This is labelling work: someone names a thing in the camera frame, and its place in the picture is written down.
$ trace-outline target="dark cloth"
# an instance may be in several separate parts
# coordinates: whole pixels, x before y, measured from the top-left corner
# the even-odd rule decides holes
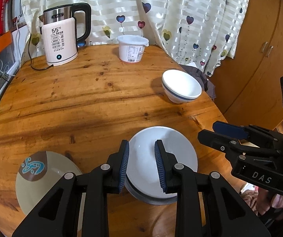
[[[210,80],[203,74],[203,72],[196,67],[180,65],[185,72],[187,72],[190,76],[194,77],[200,84],[203,91],[207,93],[207,95],[214,100],[216,98],[215,95],[215,86],[211,83]]]

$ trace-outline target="cabinet handle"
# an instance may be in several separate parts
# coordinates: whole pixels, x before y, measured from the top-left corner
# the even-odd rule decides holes
[[[267,46],[268,42],[265,42],[263,45],[262,45],[262,48],[261,48],[261,53],[264,53],[264,49],[265,47]]]
[[[271,46],[269,47],[268,51],[267,51],[267,54],[265,55],[267,58],[269,58],[269,55],[270,55],[272,49],[273,49],[273,46],[271,45]]]

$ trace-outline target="container lid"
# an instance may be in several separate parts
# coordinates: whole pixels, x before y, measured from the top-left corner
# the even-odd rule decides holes
[[[123,42],[126,44],[149,46],[149,40],[141,36],[122,35],[122,36],[118,36],[117,40],[118,42]]]

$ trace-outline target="white plate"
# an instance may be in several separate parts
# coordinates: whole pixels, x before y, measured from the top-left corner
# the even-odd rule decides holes
[[[162,140],[166,152],[173,153],[177,161],[197,171],[196,152],[186,137],[164,126],[145,128],[129,141],[127,177],[142,193],[154,198],[170,198],[177,194],[165,194],[160,187],[154,154],[155,141]]]

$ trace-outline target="beige plate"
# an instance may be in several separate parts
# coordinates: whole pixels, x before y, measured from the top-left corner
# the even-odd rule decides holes
[[[38,180],[27,180],[25,177],[22,177],[22,169],[26,166],[26,161],[24,161],[20,167],[21,173],[18,172],[16,176],[16,183],[15,183],[15,190],[16,190],[16,197],[18,199],[19,205],[25,215],[30,213],[30,211],[33,209],[33,207],[41,200],[42,197],[54,186],[54,184],[67,172],[73,172],[76,175],[81,175],[82,172],[80,169],[67,157],[51,152],[41,152],[47,156],[44,159],[45,164],[45,170],[46,173]],[[36,158],[39,158],[39,155],[37,157],[37,154],[35,153],[30,156],[29,163],[40,163],[42,160]],[[31,175],[31,171],[33,173],[36,173],[36,170],[38,170],[39,167],[30,169],[28,173],[25,173],[25,175]],[[80,206],[80,214],[79,214],[79,221],[78,221],[78,230],[81,230],[82,228],[82,217],[83,217],[83,208],[84,208],[84,201],[85,201],[86,194],[82,194],[82,200],[81,200],[81,206]]]

